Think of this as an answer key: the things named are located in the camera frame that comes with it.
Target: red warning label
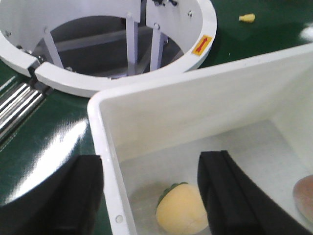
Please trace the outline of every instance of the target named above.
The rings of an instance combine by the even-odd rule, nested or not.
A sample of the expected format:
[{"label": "red warning label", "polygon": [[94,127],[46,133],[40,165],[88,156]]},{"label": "red warning label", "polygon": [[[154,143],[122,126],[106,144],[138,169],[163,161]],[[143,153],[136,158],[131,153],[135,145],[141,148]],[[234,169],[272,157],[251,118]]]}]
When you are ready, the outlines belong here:
[{"label": "red warning label", "polygon": [[203,35],[203,37],[200,39],[200,41],[198,42],[198,44],[196,45],[192,53],[194,53],[195,55],[199,55],[199,56],[202,55],[202,53],[204,52],[206,47],[209,45],[211,40],[212,40],[211,37]]}]

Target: green surface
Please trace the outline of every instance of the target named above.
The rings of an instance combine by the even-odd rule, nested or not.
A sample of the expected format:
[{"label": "green surface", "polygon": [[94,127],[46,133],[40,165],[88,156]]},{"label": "green surface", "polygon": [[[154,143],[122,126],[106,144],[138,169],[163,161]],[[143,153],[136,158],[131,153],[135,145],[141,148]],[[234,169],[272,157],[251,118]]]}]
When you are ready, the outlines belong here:
[{"label": "green surface", "polygon": [[[201,68],[309,43],[300,37],[313,23],[312,0],[212,0],[218,30]],[[254,23],[238,22],[254,13]]]},{"label": "green surface", "polygon": [[[301,31],[313,22],[312,0],[212,0],[218,32],[208,67],[309,43]],[[255,23],[238,22],[254,13]],[[28,81],[0,62],[0,95]],[[0,145],[0,206],[27,192],[75,154],[93,154],[88,99],[54,91]],[[111,234],[105,201],[94,235]]]}]

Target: toy fruit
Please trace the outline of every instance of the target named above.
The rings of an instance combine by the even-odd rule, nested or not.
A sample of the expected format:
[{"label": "toy fruit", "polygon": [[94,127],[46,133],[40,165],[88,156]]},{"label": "toy fruit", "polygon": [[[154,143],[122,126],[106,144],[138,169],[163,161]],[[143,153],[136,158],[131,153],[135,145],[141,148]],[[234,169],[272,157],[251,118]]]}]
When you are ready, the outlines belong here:
[{"label": "toy fruit", "polygon": [[205,229],[207,214],[198,187],[183,182],[166,189],[159,199],[156,219],[173,235],[192,235]]}]

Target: metal frame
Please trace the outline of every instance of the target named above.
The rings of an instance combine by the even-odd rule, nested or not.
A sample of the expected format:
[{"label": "metal frame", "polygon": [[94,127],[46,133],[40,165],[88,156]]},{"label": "metal frame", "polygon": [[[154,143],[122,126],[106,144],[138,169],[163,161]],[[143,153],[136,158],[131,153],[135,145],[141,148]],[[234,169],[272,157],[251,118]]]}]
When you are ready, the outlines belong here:
[{"label": "metal frame", "polygon": [[[208,0],[181,0],[178,6],[166,4],[165,7],[155,6],[153,1],[147,1],[146,25],[151,28],[154,28],[155,24],[160,26],[158,31],[154,29],[154,42],[151,49],[151,70],[153,71],[133,75],[145,70],[147,64],[147,61],[142,61],[138,66],[137,61],[137,32],[140,32],[137,23],[140,22],[140,0],[89,0],[88,4],[86,4],[86,0],[69,0],[66,2],[43,0],[36,2],[36,6],[31,3],[32,1],[20,5],[19,0],[0,1],[0,31],[5,32],[7,30],[12,33],[8,38],[0,33],[0,59],[26,76],[30,76],[28,69],[33,67],[39,81],[60,91],[84,97],[91,97],[100,90],[153,81],[161,76],[179,74],[197,68],[208,55],[213,40],[200,56],[192,53],[193,48],[203,35],[208,35],[214,39],[217,29],[215,10]],[[49,30],[70,20],[94,15],[117,16],[126,19],[128,75],[132,76],[112,80],[106,77],[82,75],[61,68],[63,65],[57,53],[58,46],[66,49],[66,47],[77,47],[77,44],[82,41],[87,44],[100,43],[101,36],[55,44]],[[163,35],[173,39],[180,46],[184,55],[173,63],[157,69],[161,63]],[[117,32],[116,37],[122,37],[121,32]],[[47,47],[47,55],[50,55],[51,61],[55,65],[49,62],[39,65],[34,56],[15,48],[20,43],[25,50],[34,50],[42,38],[44,38]]]}]

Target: roller conveyor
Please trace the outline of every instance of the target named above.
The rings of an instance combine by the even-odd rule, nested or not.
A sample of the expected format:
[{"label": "roller conveyor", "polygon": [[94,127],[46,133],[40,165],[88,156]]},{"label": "roller conveyor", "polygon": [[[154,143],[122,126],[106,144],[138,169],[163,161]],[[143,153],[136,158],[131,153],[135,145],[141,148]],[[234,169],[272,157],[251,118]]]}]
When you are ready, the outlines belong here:
[{"label": "roller conveyor", "polygon": [[0,141],[34,110],[43,98],[42,93],[26,83],[8,91],[0,101]]}]

